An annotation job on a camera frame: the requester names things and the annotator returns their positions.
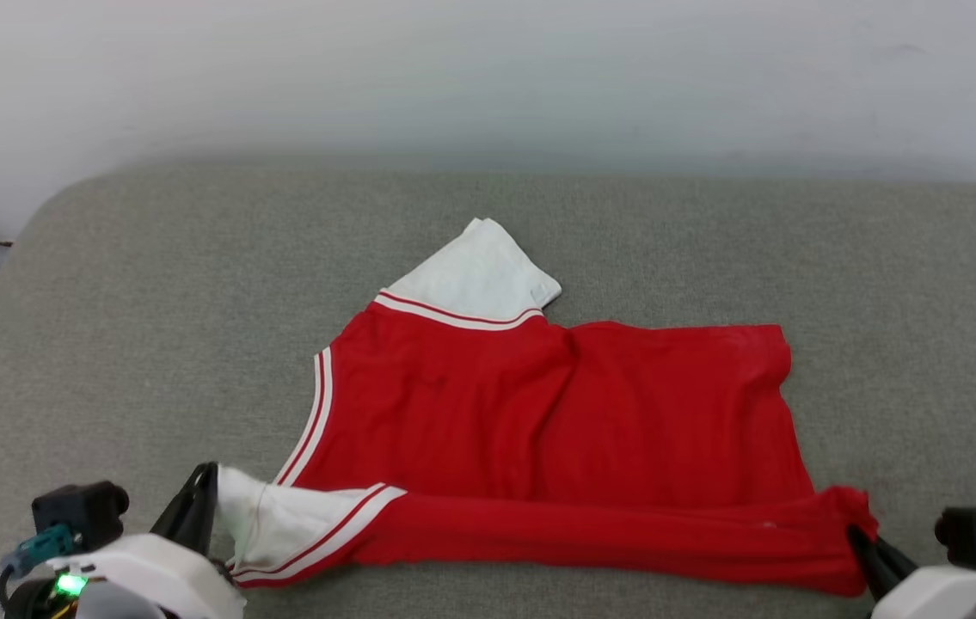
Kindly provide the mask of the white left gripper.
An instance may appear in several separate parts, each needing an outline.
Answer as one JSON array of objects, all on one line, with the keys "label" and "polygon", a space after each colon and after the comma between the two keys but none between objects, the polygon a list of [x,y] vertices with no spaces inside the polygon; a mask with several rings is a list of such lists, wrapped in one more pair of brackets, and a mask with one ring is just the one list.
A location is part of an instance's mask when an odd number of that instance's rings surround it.
[{"label": "white left gripper", "polygon": [[17,545],[3,559],[3,619],[243,619],[244,596],[206,557],[218,470],[196,466],[153,534],[83,554],[64,552],[63,531]]}]

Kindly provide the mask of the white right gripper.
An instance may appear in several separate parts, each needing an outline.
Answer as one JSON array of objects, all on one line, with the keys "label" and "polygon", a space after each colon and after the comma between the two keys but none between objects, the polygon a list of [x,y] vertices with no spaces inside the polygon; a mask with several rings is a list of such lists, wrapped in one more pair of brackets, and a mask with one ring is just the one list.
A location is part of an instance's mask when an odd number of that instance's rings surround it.
[{"label": "white right gripper", "polygon": [[[870,619],[976,619],[976,571],[950,564],[919,568],[883,536],[870,537],[854,524],[848,542],[877,602]],[[895,579],[905,580],[895,587]]]}]

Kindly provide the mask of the red and white garment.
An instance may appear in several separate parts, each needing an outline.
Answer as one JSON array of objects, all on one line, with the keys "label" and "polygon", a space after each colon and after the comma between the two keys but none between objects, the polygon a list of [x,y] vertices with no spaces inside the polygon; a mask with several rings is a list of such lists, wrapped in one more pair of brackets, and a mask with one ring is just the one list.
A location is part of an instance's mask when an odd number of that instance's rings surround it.
[{"label": "red and white garment", "polygon": [[492,219],[378,291],[314,359],[270,483],[224,467],[244,587],[342,565],[532,561],[856,597],[864,491],[815,489],[775,324],[564,328]]}]

